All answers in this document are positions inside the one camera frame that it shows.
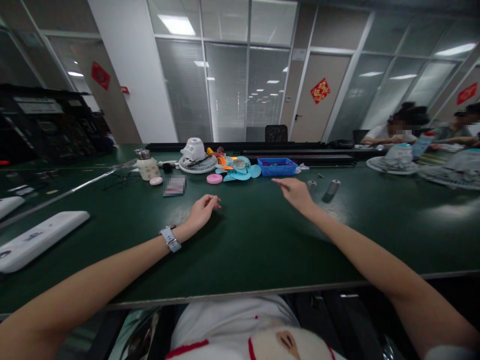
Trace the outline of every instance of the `blue box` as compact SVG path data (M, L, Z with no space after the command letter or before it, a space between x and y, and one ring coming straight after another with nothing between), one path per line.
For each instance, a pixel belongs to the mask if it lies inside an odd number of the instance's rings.
M298 167L296 163L286 157L263 157L257 159L258 166L261 168L261 174L265 177L270 176L292 176L295 175L295 169Z

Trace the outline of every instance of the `water bottle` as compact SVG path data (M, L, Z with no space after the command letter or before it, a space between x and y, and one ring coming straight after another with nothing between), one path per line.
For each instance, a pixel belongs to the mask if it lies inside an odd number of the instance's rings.
M429 148L429 145L435 138L435 132L428 131L423 133L416 142L411 146L411 153L414 159L421 157L424 152Z

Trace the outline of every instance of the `wristwatch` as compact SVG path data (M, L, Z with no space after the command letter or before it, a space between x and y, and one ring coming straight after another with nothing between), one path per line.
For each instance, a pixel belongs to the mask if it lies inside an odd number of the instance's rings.
M172 253L177 252L182 247L182 245L180 245L180 243L175 238L174 233L172 232L172 230L176 227L177 225L165 226L162 230L158 232L158 235L163 236L166 245L170 248Z

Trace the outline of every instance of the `mini fan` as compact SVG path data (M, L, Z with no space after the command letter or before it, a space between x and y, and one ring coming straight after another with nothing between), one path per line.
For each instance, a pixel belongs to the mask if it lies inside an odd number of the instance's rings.
M203 174L215 169L218 164L216 156L208 156L204 143L198 137L191 137L185 147L180 150L183 156L178 161L178 166L186 173Z
M451 188L480 190L480 149L458 152L444 166L424 166L418 174Z
M411 175L419 170L412 162L412 147L407 143L392 146L385 156L376 156L368 159L366 165L381 173L394 175Z

